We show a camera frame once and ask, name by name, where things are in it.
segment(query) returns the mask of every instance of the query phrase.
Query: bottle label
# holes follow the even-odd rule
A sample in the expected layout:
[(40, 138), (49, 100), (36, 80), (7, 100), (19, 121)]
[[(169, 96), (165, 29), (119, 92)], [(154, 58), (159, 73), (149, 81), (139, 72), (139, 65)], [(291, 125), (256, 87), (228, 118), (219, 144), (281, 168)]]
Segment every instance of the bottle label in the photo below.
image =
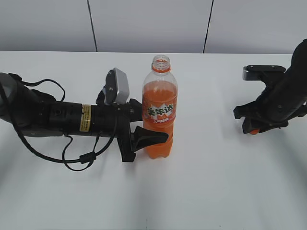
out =
[(152, 123), (164, 123), (173, 121), (176, 117), (177, 97), (173, 100), (157, 103), (143, 98), (143, 118)]

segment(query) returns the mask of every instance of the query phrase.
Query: bottle neck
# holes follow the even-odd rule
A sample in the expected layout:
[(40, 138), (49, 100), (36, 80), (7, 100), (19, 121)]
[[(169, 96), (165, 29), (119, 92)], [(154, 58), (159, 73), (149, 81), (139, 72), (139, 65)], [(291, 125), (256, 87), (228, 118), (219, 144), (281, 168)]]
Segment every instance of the bottle neck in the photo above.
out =
[(170, 73), (170, 71), (168, 71), (168, 72), (164, 72), (164, 73), (160, 73), (160, 72), (156, 72), (156, 71), (154, 71), (153, 70), (153, 74), (154, 75), (156, 75), (156, 76), (166, 76), (167, 74), (169, 74)]

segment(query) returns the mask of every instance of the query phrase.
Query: plastic bottle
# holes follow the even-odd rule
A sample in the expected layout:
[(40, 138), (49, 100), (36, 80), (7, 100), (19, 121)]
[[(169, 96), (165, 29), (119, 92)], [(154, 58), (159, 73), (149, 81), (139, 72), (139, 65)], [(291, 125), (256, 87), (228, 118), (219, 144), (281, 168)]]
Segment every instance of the plastic bottle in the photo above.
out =
[(167, 157), (173, 144), (178, 85), (170, 70), (170, 59), (165, 55), (157, 55), (153, 58), (152, 72), (143, 83), (143, 127), (168, 134), (166, 143), (145, 148), (149, 157), (153, 159)]

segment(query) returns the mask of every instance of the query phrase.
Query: orange liquid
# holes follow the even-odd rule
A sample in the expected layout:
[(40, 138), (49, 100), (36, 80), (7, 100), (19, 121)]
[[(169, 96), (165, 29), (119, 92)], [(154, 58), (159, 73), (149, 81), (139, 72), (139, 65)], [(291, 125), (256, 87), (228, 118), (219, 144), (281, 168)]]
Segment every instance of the orange liquid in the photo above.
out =
[[(171, 151), (173, 144), (173, 127), (176, 115), (177, 88), (174, 84), (160, 80), (152, 81), (144, 86), (143, 89), (143, 127), (156, 132), (164, 132), (168, 134), (166, 143), (151, 145), (145, 148), (150, 158), (167, 157)], [(148, 119), (146, 114), (148, 106), (163, 108), (164, 105), (173, 105), (172, 114), (158, 116), (158, 119), (170, 119), (162, 123), (154, 123), (154, 120)]]

